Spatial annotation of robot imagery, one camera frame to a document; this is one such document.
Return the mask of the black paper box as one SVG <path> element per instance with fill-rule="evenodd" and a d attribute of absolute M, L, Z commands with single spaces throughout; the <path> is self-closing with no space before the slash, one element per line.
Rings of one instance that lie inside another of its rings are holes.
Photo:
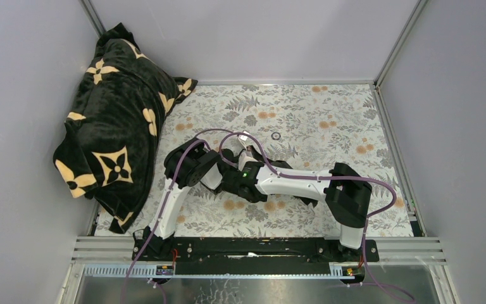
<path fill-rule="evenodd" d="M 247 161 L 246 163 L 263 163 L 261 161 Z M 269 195 L 282 194 L 294 196 L 303 200 L 306 205 L 316 206 L 324 202 L 324 189 L 327 183 L 318 180 L 319 174 L 327 174 L 326 171 L 304 171 L 291 168 L 273 166 L 269 168 L 265 163 L 258 173 L 258 190 Z"/>

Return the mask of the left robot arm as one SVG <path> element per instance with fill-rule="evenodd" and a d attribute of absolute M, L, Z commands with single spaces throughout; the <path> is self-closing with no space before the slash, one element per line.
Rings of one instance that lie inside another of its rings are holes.
<path fill-rule="evenodd" d="M 242 170 L 244 163 L 255 161 L 252 151 L 243 149 L 233 155 L 229 149 L 221 153 L 209 149 L 206 141 L 192 138 L 171 151 L 164 161 L 165 188 L 154 220 L 150 223 L 154 237 L 147 244 L 147 252 L 155 260 L 164 260 L 171 252 L 167 240 L 175 233 L 177 217 L 186 196 L 196 185 L 202 185 L 214 194 L 239 190 L 228 177 Z"/>

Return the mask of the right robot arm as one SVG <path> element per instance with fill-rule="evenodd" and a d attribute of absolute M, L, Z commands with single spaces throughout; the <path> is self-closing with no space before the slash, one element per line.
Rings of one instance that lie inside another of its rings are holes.
<path fill-rule="evenodd" d="M 242 169 L 226 169 L 220 189 L 251 203 L 274 194 L 309 199 L 313 206 L 321 202 L 340 224 L 340 257 L 353 261 L 363 252 L 372 186 L 345 163 L 336 163 L 330 170 L 304 171 L 248 161 Z"/>

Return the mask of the floral tablecloth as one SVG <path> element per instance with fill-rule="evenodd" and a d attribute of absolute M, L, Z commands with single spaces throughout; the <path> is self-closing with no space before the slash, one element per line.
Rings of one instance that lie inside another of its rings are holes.
<path fill-rule="evenodd" d="M 153 186 L 131 226 L 137 231 L 154 218 L 164 186 L 163 161 L 168 152 L 193 136 L 213 149 L 241 150 L 227 130 L 247 131 L 274 160 L 299 170 L 331 169 L 346 163 L 363 177 L 384 181 L 373 188 L 368 235 L 412 236 L 408 210 L 399 185 L 373 92 L 356 85 L 204 85 L 198 86 L 166 119 L 156 158 Z M 275 195 L 249 203 L 230 193 L 213 194 L 193 187 L 177 217 L 176 234 L 187 237 L 325 237 L 340 226 L 324 204 Z"/>

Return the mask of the black floral blanket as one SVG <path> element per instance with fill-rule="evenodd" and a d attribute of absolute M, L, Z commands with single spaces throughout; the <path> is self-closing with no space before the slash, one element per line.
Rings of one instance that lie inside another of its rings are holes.
<path fill-rule="evenodd" d="M 122 23 L 97 41 L 53 163 L 74 198 L 94 199 L 111 215 L 111 232 L 127 232 L 138 217 L 163 125 L 196 85 L 157 66 Z"/>

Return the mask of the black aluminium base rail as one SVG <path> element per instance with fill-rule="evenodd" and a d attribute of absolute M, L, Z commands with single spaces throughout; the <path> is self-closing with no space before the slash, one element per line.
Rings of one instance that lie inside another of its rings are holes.
<path fill-rule="evenodd" d="M 342 279 L 368 267 L 447 263 L 433 237 L 376 237 L 363 249 L 329 238 L 176 237 L 159 249 L 132 237 L 78 237 L 72 255 L 77 275 L 155 279 Z"/>

